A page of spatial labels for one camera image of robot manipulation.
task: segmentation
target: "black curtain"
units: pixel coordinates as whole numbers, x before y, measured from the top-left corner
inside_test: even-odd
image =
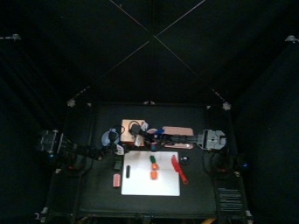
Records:
[[[67,104],[12,40],[0,41],[0,95],[0,223],[33,223],[49,186],[37,134],[63,126]]]
[[[250,162],[246,187],[256,223],[299,221],[298,74],[299,44],[290,43],[235,104],[234,125]]]

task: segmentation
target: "black table surface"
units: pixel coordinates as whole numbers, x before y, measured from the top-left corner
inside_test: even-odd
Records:
[[[72,135],[72,141],[77,136],[75,140],[81,143],[89,140],[99,148],[101,135],[115,125],[120,125],[123,119],[145,120],[149,128],[156,129],[163,126],[192,128],[195,135],[206,129],[223,130],[234,140],[230,119],[220,107],[99,104],[93,108],[92,116],[91,136],[87,131],[83,133],[84,137],[77,132]],[[79,125],[80,122],[77,127],[75,124],[71,125],[69,130],[76,130]],[[121,187],[112,186],[113,174],[121,174],[121,171],[115,171],[115,155],[109,154],[103,160],[93,161],[92,169],[84,177],[80,186],[79,212],[85,215],[115,217],[136,217],[147,214],[171,218],[215,217],[215,192],[211,176],[203,169],[203,150],[195,145],[192,149],[170,148],[163,151],[178,151],[179,156],[187,155],[191,158],[190,164],[182,167],[190,183],[184,185],[180,180],[180,196],[121,195]]]

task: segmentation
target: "eraser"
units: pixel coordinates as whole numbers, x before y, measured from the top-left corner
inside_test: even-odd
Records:
[[[113,175],[113,187],[120,187],[120,174]]]

